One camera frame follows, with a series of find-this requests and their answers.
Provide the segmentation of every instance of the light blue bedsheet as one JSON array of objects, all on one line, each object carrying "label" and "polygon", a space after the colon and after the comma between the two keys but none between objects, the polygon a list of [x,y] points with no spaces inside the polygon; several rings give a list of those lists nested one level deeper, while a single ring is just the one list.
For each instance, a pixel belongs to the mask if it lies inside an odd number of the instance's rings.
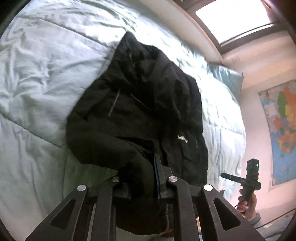
[{"label": "light blue bedsheet", "polygon": [[241,112],[228,88],[207,74],[198,51],[136,0],[32,0],[0,39],[0,218],[16,241],[25,240],[73,188],[116,174],[81,165],[66,146],[65,125],[126,31],[196,78],[208,183],[227,189],[227,198],[233,192],[233,184],[220,181],[219,174],[240,174]]}]

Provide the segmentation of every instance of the person's hand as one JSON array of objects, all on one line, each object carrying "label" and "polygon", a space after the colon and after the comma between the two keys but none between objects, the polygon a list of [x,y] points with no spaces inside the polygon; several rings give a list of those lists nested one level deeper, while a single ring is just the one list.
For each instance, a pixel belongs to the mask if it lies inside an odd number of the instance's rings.
[{"label": "person's hand", "polygon": [[251,202],[250,207],[248,207],[248,202],[246,200],[244,200],[244,198],[242,196],[240,196],[238,198],[238,201],[239,201],[239,204],[237,206],[237,210],[239,212],[243,213],[247,209],[250,209],[249,213],[247,215],[242,214],[245,219],[250,220],[256,216],[255,208],[256,208],[256,204],[257,204],[257,197],[256,197],[255,193],[252,193],[252,197],[250,199],[250,202]]}]

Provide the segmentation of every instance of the cable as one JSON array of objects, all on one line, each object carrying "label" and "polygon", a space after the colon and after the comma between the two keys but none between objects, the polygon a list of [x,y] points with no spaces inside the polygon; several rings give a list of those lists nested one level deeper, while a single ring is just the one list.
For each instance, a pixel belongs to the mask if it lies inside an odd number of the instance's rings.
[{"label": "cable", "polygon": [[296,208],[294,208],[294,209],[292,209],[292,210],[290,210],[290,211],[288,211],[288,212],[284,213],[283,215],[281,215],[281,216],[279,216],[279,217],[275,218],[274,220],[271,220],[270,222],[268,222],[268,223],[266,223],[266,224],[264,224],[264,225],[262,225],[262,226],[259,226],[259,227],[258,227],[258,228],[256,228],[256,229],[262,228],[262,227],[264,227],[265,225],[267,225],[267,224],[269,224],[269,223],[271,223],[271,222],[273,222],[273,221],[275,221],[275,220],[277,220],[277,219],[281,218],[282,216],[285,216],[286,214],[288,214],[288,213],[290,213],[290,212],[292,212],[292,211],[294,211],[294,210],[296,210]]},{"label": "cable", "polygon": [[236,208],[238,205],[240,205],[241,203],[243,203],[244,201],[242,201],[242,202],[239,202],[236,206],[234,206],[234,208]]}]

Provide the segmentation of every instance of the world map poster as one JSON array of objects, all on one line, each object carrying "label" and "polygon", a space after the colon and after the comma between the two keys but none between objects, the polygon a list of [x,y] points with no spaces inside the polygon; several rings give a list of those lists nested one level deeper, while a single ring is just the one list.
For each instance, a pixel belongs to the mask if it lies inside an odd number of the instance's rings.
[{"label": "world map poster", "polygon": [[272,185],[296,178],[296,80],[259,92],[269,126]]}]

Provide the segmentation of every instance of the pillow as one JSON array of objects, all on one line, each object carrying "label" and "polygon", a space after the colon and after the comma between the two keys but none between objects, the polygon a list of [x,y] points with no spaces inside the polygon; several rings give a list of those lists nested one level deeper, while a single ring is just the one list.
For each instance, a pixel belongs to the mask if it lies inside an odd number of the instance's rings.
[{"label": "pillow", "polygon": [[207,72],[213,74],[215,79],[224,83],[235,96],[236,100],[239,99],[242,81],[244,79],[243,74],[217,64],[208,64]]}]

